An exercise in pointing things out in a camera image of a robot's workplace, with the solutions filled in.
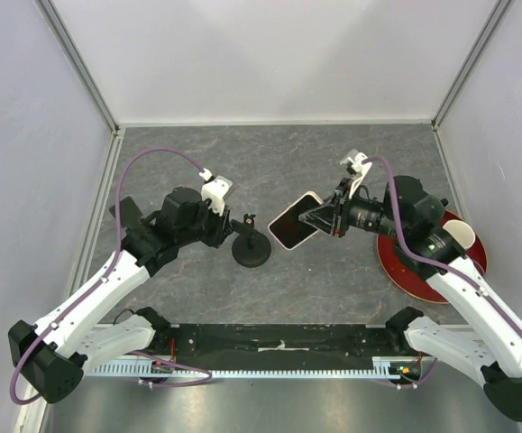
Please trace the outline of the black phone stand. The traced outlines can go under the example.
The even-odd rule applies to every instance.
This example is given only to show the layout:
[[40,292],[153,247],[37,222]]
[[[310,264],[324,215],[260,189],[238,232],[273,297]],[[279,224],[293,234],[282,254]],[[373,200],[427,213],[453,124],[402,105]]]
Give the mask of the black phone stand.
[[255,228],[255,217],[254,214],[245,214],[243,221],[231,221],[233,231],[238,234],[232,245],[233,258],[246,268],[262,266],[271,254],[270,240]]

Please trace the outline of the small black phone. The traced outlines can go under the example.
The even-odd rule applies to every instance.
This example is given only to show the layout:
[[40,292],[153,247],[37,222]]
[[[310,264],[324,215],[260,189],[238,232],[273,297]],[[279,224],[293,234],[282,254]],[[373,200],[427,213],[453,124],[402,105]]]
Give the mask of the small black phone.
[[132,229],[142,222],[142,211],[131,196],[122,198],[119,202],[120,221],[118,225],[122,229]]

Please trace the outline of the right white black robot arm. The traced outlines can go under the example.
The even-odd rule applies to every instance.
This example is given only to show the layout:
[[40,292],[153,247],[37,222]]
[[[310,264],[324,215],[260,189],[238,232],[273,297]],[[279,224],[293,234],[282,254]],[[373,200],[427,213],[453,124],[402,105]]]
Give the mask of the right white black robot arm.
[[478,383],[503,415],[522,421],[522,320],[481,276],[467,247],[440,226],[445,202],[410,176],[390,178],[382,201],[362,198],[362,189],[344,179],[323,204],[298,219],[334,237],[356,227],[395,239],[401,263],[447,299],[482,343],[407,308],[392,318],[386,347],[395,355],[413,349],[438,358]]

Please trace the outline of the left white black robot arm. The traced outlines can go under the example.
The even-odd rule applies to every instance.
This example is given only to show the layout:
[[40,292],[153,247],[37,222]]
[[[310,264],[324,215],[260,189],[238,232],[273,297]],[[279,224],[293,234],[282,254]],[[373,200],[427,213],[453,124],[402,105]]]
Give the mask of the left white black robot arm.
[[231,188],[222,178],[200,190],[176,187],[148,216],[131,197],[120,199],[110,209],[118,235],[107,262],[48,315],[33,324],[19,320],[9,329],[13,378],[23,377],[38,397],[54,404],[70,395],[96,364],[136,350],[151,355],[166,351],[167,322],[151,309],[97,341],[90,332],[122,298],[176,260],[181,248],[198,242],[217,248],[224,242],[231,233],[225,204]]

